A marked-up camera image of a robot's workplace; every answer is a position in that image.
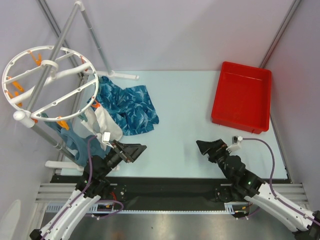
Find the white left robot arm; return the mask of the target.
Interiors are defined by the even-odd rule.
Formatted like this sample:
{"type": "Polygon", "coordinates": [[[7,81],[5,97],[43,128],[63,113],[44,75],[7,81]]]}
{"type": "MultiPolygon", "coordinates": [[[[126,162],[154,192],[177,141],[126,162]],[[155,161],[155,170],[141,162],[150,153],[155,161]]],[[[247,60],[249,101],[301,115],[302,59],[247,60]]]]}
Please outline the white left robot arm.
{"type": "Polygon", "coordinates": [[[34,229],[29,237],[32,240],[67,240],[87,214],[100,200],[108,200],[114,186],[107,175],[121,162],[134,163],[147,149],[140,143],[111,142],[111,149],[104,156],[91,153],[90,138],[87,143],[87,165],[70,197],[58,213],[41,229],[34,229]]]}

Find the white round clip hanger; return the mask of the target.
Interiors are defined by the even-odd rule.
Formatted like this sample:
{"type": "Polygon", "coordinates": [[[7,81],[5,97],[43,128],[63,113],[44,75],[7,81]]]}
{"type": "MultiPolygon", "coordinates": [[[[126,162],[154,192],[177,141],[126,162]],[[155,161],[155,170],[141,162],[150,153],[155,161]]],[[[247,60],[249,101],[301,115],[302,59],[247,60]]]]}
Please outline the white round clip hanger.
{"type": "Polygon", "coordinates": [[[82,54],[80,54],[77,51],[74,51],[72,49],[61,47],[60,50],[63,52],[63,55],[56,58],[56,60],[42,60],[41,66],[36,66],[32,69],[28,69],[23,73],[20,73],[16,76],[11,76],[11,79],[8,79],[9,72],[11,68],[14,67],[15,63],[20,60],[24,56],[30,55],[28,51],[32,51],[33,53],[36,53],[38,51],[44,51],[44,50],[52,50],[54,47],[52,45],[45,45],[45,46],[37,46],[30,49],[27,49],[19,54],[17,54],[14,58],[11,59],[11,61],[7,64],[5,67],[3,74],[2,74],[2,80],[1,80],[1,87],[3,90],[3,93],[5,95],[6,100],[9,102],[9,104],[15,108],[17,111],[24,111],[26,112],[26,115],[29,118],[41,120],[41,121],[48,121],[48,122],[57,122],[59,116],[54,117],[43,117],[42,113],[47,112],[49,109],[58,106],[59,104],[65,102],[69,98],[81,94],[85,92],[86,90],[89,90],[91,92],[91,96],[89,97],[89,102],[87,102],[83,107],[77,109],[74,113],[71,113],[66,116],[62,116],[61,120],[67,121],[70,119],[73,119],[77,117],[78,115],[82,114],[87,108],[91,106],[91,104],[95,101],[98,90],[99,90],[99,77],[97,74],[97,71],[94,67],[94,65],[82,54]],[[66,60],[70,57],[77,57],[81,60],[81,64],[77,67],[69,68],[66,70],[59,70],[60,63],[63,60],[66,60]],[[25,110],[16,104],[22,103],[26,100],[29,100],[31,98],[32,92],[34,90],[34,86],[31,87],[29,90],[25,90],[22,94],[19,96],[15,96],[13,98],[10,98],[8,92],[9,92],[9,85],[12,85],[12,82],[19,81],[26,79],[27,77],[30,77],[31,75],[40,72],[43,70],[46,66],[52,67],[49,76],[46,78],[44,82],[44,87],[51,86],[55,82],[59,82],[61,79],[73,76],[76,74],[88,74],[92,76],[91,80],[88,80],[83,85],[77,87],[76,89],[64,94],[60,98],[53,100],[53,102],[37,109],[37,110],[25,110]]]}

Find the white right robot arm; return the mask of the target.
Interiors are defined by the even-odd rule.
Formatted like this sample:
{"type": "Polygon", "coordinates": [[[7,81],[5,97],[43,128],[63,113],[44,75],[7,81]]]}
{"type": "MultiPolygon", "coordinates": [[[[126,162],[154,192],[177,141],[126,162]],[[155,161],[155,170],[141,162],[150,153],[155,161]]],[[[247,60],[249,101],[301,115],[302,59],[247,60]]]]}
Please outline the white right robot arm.
{"type": "Polygon", "coordinates": [[[296,240],[318,240],[320,238],[320,212],[310,211],[275,191],[273,174],[275,155],[270,145],[262,139],[234,136],[228,146],[222,139],[215,141],[197,140],[202,155],[208,155],[211,163],[217,164],[223,175],[231,181],[230,194],[237,200],[245,199],[268,212],[282,222],[296,240]],[[240,148],[242,141],[258,141],[266,145],[272,158],[269,182],[249,171],[238,155],[231,155],[240,148]]]}

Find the teal clothes peg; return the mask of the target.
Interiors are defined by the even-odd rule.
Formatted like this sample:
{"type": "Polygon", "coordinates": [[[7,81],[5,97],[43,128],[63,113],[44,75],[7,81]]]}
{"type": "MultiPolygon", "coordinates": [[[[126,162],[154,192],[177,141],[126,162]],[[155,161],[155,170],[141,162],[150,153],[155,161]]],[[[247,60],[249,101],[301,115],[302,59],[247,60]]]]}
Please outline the teal clothes peg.
{"type": "Polygon", "coordinates": [[[77,117],[80,119],[80,123],[82,125],[84,125],[84,126],[88,125],[88,118],[86,117],[85,114],[79,114],[77,117]]]}

